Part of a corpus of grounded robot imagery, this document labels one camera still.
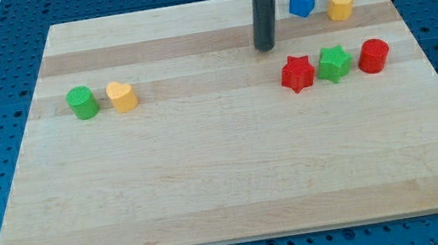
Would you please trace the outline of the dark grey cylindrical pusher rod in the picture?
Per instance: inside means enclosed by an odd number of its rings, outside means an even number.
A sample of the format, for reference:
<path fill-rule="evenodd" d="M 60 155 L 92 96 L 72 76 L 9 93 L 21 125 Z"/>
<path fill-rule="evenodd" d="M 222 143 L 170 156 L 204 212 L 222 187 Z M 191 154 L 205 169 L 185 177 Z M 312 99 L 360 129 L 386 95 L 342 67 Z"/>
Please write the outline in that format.
<path fill-rule="evenodd" d="M 252 0 L 254 47 L 260 52 L 275 47 L 276 0 Z"/>

